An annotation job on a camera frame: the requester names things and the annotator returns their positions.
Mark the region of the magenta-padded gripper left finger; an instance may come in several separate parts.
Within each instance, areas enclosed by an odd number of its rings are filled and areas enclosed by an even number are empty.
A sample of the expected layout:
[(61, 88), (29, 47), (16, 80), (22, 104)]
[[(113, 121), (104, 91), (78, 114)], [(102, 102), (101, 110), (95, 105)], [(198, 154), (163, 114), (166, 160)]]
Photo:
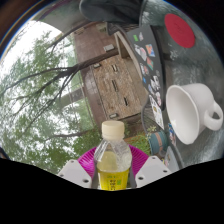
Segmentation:
[(99, 181), (94, 164), (95, 148), (88, 150), (77, 160), (69, 160), (58, 176), (84, 188), (98, 188)]

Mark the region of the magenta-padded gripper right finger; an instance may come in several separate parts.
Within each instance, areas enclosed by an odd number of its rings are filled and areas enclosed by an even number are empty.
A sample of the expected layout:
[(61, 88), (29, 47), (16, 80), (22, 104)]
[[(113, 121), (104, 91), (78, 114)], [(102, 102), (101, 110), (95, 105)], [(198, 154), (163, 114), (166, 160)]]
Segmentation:
[(130, 146), (130, 149), (132, 153), (132, 164), (128, 181), (130, 188), (146, 186), (171, 174), (171, 171), (157, 156), (148, 156), (134, 146)]

